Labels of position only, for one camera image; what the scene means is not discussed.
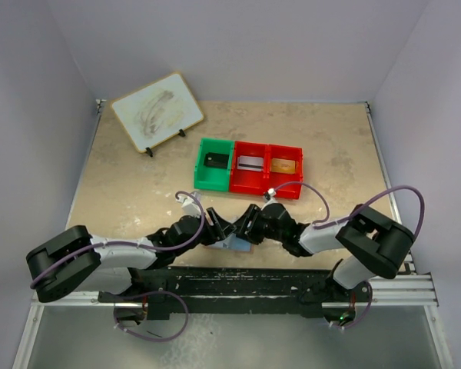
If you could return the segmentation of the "red bin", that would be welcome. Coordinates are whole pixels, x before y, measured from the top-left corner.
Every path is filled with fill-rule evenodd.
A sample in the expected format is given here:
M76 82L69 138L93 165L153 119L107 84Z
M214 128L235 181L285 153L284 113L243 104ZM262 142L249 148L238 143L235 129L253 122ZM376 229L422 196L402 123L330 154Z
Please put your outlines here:
M297 162L296 173L293 175L273 173L270 171L268 188L274 188L278 198L297 200L300 197L303 180L303 151L301 148L269 145L270 161L272 158L284 158Z
M238 167L241 156L259 158L261 169L250 170ZM235 141L229 178L229 192L261 196L266 191L270 177L270 149L266 144Z

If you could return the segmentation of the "red bin middle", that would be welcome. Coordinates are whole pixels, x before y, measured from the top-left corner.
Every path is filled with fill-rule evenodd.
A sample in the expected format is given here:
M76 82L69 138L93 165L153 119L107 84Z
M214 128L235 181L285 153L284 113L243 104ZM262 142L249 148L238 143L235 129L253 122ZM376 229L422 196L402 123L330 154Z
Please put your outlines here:
M250 170L238 167L241 156L259 158L261 169ZM266 144L235 141L229 178L229 192L261 196L266 191L270 177L270 149Z

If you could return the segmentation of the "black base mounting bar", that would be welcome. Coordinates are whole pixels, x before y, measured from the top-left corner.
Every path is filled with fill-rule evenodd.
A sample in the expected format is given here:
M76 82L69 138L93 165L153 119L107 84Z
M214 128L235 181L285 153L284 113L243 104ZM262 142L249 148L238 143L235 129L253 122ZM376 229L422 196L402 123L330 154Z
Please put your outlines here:
M132 285L116 296L100 292L102 303L118 307L145 302L147 317L170 314L292 314L305 318L341 315L372 294L362 282L348 291L328 270L166 267L132 269Z

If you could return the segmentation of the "aluminium front frame rail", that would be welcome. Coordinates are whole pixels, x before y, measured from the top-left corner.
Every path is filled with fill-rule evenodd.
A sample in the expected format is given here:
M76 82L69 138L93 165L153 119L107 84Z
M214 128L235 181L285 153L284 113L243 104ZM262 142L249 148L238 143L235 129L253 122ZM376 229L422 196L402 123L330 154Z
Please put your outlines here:
M239 270L168 268L154 271L148 280L150 305L172 302L178 295L191 311L232 309L246 313L289 314L303 306L344 308L351 301L358 307L437 306L433 279L426 275L400 275L393 280L373 278L348 295L327 294L319 285L325 271Z

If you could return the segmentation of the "brown leather card holder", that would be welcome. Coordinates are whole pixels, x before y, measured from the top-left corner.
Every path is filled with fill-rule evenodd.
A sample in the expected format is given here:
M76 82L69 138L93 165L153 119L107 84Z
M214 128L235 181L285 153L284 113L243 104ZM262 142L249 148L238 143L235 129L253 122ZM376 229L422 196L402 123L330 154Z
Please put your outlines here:
M237 216L233 216L229 222L234 223L237 221ZM212 242L210 240L210 235L208 232L208 221L205 225L205 236L204 245L208 248L217 249L217 250L227 250L227 251L239 251L239 252L250 252L251 251L251 243L249 241L245 241L241 238L238 238L235 233L231 234L228 238L223 241Z

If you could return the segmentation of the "black card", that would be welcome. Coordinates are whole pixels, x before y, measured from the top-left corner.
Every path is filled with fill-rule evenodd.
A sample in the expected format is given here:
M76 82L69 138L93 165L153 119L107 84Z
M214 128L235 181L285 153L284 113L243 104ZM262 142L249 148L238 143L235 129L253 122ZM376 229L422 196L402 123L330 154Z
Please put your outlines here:
M231 157L229 154L208 152L204 156L204 166L206 168L217 168L227 170Z

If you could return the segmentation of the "green plastic bin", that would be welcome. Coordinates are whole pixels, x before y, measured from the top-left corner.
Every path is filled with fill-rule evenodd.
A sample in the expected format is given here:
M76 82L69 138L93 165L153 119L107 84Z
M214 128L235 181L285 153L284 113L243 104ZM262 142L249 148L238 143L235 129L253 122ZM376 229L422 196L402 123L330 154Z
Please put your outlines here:
M227 170L206 168L204 166L204 156L208 152L229 154L229 168ZM233 152L234 141L202 138L194 166L194 187L202 190L227 192L229 189Z

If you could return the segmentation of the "red bin right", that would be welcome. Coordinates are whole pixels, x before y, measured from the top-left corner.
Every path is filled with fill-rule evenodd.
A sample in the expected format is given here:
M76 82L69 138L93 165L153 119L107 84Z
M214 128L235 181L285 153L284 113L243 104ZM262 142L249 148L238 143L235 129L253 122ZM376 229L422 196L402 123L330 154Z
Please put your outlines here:
M297 200L300 197L303 180L303 151L301 148L269 145L270 161L272 158L284 158L297 162L296 173L293 175L273 173L270 171L268 188L274 188L278 198Z

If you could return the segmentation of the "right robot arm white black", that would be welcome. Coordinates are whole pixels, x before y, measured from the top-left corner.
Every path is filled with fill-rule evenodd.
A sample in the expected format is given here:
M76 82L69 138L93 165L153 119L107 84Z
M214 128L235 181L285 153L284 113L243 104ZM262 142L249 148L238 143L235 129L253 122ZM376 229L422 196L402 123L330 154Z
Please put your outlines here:
M358 284L373 277L395 278L415 241L408 228L371 207L320 228L296 222L280 203L252 205L234 226L238 238L252 244L274 240L298 258L348 250L351 256L340 261L326 283L327 294L335 301L345 300Z

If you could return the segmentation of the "gold card in bin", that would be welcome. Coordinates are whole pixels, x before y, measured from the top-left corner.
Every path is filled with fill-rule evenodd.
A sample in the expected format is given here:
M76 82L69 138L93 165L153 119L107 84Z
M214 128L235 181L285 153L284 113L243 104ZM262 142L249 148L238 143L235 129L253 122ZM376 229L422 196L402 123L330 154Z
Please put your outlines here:
M297 162L284 158L272 158L270 161L270 171L273 173L293 175L296 173Z

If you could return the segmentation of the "white board wooden frame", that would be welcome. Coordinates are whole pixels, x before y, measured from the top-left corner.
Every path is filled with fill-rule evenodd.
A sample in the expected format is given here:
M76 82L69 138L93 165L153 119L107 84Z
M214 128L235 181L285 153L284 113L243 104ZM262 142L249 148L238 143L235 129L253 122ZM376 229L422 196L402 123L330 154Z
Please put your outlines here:
M179 72L173 72L111 102L114 116L135 150L145 153L204 120L204 113Z

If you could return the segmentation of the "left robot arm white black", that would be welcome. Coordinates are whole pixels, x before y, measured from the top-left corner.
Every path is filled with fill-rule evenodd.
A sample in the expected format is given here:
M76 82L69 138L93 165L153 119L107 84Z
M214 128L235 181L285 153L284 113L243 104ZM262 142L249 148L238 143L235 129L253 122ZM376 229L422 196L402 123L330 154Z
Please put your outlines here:
M74 291L102 291L135 301L143 291L141 280L134 277L136 270L167 267L199 244L227 240L235 230L213 208L204 219L185 215L138 240L101 238L76 225L27 254L31 289L43 303Z

